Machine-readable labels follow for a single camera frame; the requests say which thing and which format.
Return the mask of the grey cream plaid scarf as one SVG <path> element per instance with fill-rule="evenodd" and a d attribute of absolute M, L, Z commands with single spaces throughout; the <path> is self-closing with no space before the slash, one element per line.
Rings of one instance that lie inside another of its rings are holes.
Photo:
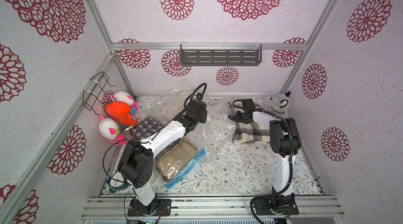
<path fill-rule="evenodd" d="M 250 124 L 237 122 L 236 112 L 243 112 L 242 109 L 235 108 L 232 102 L 228 102 L 230 108 L 229 119 L 235 123 L 235 132 L 233 134 L 233 144 L 241 145 L 246 143 L 269 143 L 270 131 L 266 126 L 251 122 Z"/>

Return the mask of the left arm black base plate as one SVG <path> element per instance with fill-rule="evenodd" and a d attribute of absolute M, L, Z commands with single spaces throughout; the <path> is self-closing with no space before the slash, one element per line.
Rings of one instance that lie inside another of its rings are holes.
<path fill-rule="evenodd" d="M 137 199 L 133 199 L 130 202 L 128 216 L 129 217 L 166 217 L 171 214 L 171 199 L 158 199 L 155 198 L 149 205 L 143 205 Z"/>

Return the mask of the clear plastic vacuum bag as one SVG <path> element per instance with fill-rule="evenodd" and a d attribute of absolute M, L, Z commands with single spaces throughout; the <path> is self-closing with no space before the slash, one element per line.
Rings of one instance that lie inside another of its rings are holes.
<path fill-rule="evenodd" d="M 200 84 L 184 102 L 183 109 L 162 129 L 145 140 L 139 141 L 132 154 L 139 160 L 154 160 L 155 156 L 175 141 L 193 131 L 200 123 L 207 121 L 207 105 L 203 101 L 207 83 Z"/>

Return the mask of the cream fringed striped scarf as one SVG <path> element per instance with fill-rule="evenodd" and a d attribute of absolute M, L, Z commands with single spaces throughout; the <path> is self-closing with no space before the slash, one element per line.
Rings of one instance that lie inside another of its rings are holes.
<path fill-rule="evenodd" d="M 191 94 L 191 90 L 184 90 L 174 99 L 172 99 L 168 105 L 163 107 L 160 119 L 162 124 L 166 124 L 168 121 L 172 120 L 180 111 L 184 109 L 184 102 Z"/>

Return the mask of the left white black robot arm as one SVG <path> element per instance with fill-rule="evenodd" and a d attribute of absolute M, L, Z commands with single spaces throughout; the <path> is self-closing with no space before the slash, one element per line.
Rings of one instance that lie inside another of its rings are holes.
<path fill-rule="evenodd" d="M 206 89 L 207 83 L 200 84 L 185 99 L 184 108 L 156 134 L 126 144 L 118 171 L 134 189 L 141 207 L 150 207 L 156 202 L 156 194 L 149 182 L 155 156 L 193 131 L 199 123 L 206 122 L 207 109 L 203 101 Z"/>

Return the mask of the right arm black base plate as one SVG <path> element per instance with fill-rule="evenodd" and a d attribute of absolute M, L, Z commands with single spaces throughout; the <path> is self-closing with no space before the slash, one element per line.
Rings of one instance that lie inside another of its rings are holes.
<path fill-rule="evenodd" d="M 298 215 L 295 194 L 256 197 L 252 200 L 257 215 Z"/>

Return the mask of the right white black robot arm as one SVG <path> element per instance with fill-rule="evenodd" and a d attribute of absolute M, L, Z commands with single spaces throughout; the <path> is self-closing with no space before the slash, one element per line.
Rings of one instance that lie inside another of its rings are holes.
<path fill-rule="evenodd" d="M 270 146 L 276 154 L 276 178 L 271 196 L 291 196 L 295 156 L 302 146 L 295 119 L 284 118 L 263 108 L 258 108 L 252 99 L 235 100 L 235 108 L 242 109 L 236 115 L 242 123 L 256 122 L 269 128 Z"/>

